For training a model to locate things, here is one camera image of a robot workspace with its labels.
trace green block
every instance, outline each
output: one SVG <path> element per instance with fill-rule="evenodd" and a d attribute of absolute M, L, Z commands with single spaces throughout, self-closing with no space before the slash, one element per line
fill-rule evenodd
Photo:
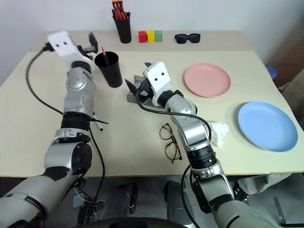
<path fill-rule="evenodd" d="M 154 31 L 154 33 L 155 33 L 155 42 L 162 42 L 162 31 L 157 30 Z"/>

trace eyeglasses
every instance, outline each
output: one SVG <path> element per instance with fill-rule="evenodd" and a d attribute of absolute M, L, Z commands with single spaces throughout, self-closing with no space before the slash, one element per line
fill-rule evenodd
<path fill-rule="evenodd" d="M 165 147 L 165 154 L 166 154 L 167 158 L 171 160 L 172 164 L 174 163 L 175 160 L 182 160 L 180 148 L 173 135 L 172 128 L 168 123 L 161 126 L 160 137 L 163 140 L 171 139 L 171 142 L 167 143 L 167 145 Z"/>
<path fill-rule="evenodd" d="M 190 35 L 177 34 L 177 35 L 174 36 L 174 38 L 176 39 L 176 43 L 178 43 L 178 44 L 184 44 L 184 43 L 186 43 L 187 39 L 191 43 L 199 43 L 199 41 L 200 41 L 200 34 L 199 33 L 191 33 Z"/>

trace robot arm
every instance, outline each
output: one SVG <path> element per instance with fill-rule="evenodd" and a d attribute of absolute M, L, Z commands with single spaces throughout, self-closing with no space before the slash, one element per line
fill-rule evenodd
<path fill-rule="evenodd" d="M 88 129 L 96 90 L 92 58 L 75 46 L 65 31 L 48 39 L 69 68 L 61 127 L 45 155 L 45 172 L 24 180 L 0 198 L 0 227 L 38 227 L 91 166 Z M 90 39 L 92 46 L 87 52 L 97 52 L 93 34 Z"/>
<path fill-rule="evenodd" d="M 144 70 L 143 76 L 145 79 L 136 93 L 137 102 L 140 102 L 140 93 L 145 91 L 155 106 L 161 106 L 171 113 L 196 179 L 193 189 L 202 211 L 212 212 L 219 228 L 274 228 L 247 204 L 234 200 L 232 188 L 210 145 L 203 123 L 196 117 L 196 106 L 184 99 L 181 92 L 171 90 L 170 77 L 164 63 L 150 65 Z"/>

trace white wall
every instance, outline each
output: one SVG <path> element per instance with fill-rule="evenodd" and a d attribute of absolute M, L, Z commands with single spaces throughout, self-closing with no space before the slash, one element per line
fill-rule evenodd
<path fill-rule="evenodd" d="M 266 63 L 301 23 L 303 0 L 124 0 L 133 30 L 239 30 Z M 0 85 L 52 30 L 115 30 L 110 0 L 1 0 Z"/>

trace red block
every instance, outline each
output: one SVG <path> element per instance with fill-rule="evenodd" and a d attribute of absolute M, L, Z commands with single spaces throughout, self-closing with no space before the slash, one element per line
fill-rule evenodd
<path fill-rule="evenodd" d="M 147 33 L 145 31 L 138 32 L 139 42 L 146 43 L 147 42 Z"/>

